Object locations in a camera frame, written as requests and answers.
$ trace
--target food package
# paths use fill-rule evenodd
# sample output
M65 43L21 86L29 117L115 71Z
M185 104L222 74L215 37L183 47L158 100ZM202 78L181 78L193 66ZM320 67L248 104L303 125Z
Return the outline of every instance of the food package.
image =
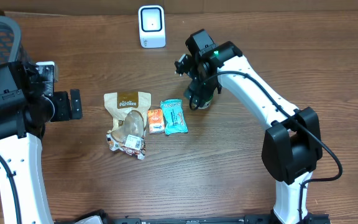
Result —
M161 109L149 110L147 112L149 118L149 133L163 133L165 130L164 117Z
M128 92L104 95L104 107L112 116L107 142L112 151L120 150L138 159L146 153L145 134L150 93Z
M167 124L165 125L165 134L170 135L173 133L188 132L180 99L161 101L160 106L164 118L167 121Z

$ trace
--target small orange package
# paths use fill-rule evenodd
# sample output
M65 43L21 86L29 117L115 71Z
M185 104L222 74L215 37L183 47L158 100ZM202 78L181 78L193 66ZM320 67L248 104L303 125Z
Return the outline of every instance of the small orange package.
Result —
M162 133L165 131L164 116L161 109L149 110L147 112L149 118L149 133Z

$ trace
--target teal snack package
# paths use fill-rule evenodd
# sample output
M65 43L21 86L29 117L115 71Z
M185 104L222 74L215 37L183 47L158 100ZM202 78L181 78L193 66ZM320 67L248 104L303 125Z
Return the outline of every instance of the teal snack package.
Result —
M165 125L165 134L187 133L187 125L180 99L161 101L161 109L167 122Z

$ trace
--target white label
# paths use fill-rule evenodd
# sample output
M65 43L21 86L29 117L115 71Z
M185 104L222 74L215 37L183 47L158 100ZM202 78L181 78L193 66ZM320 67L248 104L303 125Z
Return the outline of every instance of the white label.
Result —
M125 147L129 147L131 149L140 150L140 147L142 146L142 138L128 135L127 140L125 141Z

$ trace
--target black cable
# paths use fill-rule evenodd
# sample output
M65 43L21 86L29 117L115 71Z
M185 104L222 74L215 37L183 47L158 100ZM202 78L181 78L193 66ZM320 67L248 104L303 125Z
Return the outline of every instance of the black cable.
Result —
M16 211L16 222L17 222L17 224L22 224L22 215L20 212L19 196L17 195L16 184L13 179L14 174L11 172L11 169L9 168L9 166L7 165L5 160L1 157L1 155L0 155L0 163L2 164L2 166L4 167L4 169L6 171L7 177L9 179L9 183L11 183L13 201L15 204L15 211Z
M242 73L242 72L237 72L237 71L224 71L224 72L218 72L214 75L211 75L210 77L208 77L207 79L205 79L196 89L196 93L198 93L202 86L210 81L213 78L216 78L220 75L241 75L244 78L248 78L249 80L251 80L253 83L255 83L255 85L257 85L260 90L266 95L266 97L273 103L273 105L279 110L279 112L281 112L282 114L284 114L289 120L291 120L293 122L293 124L295 124L298 128L300 128L303 132L305 132L307 135L309 135L310 137L312 137L321 147L323 147L325 149L326 152L328 152L328 154L335 160L337 166L338 166L338 174L336 174L334 177L328 177L328 178L317 178L317 179L309 179L309 180L305 180L302 182L301 184L301 189L300 189L300 197L299 197L299 222L301 223L302 221L302 198L303 198L303 189L305 188L306 184L311 183L311 182L327 182L327 181L334 181L334 180L338 180L343 173L343 168L342 168L342 164L341 161L339 161L338 157L332 152L332 150L330 150L330 148L328 148L327 145L325 145L322 141L320 141L314 134L312 134L307 128L305 128L302 124L300 124L295 118L293 118L292 116L290 116L287 112L285 112L285 110L273 99L272 96L270 96L270 94L268 93L268 91L254 78L252 78L248 73ZM192 107L193 105L193 97L194 97L194 93L191 94L190 96L190 109L191 110L197 110L200 107L201 104L201 100L199 100L198 104L196 105L195 108Z

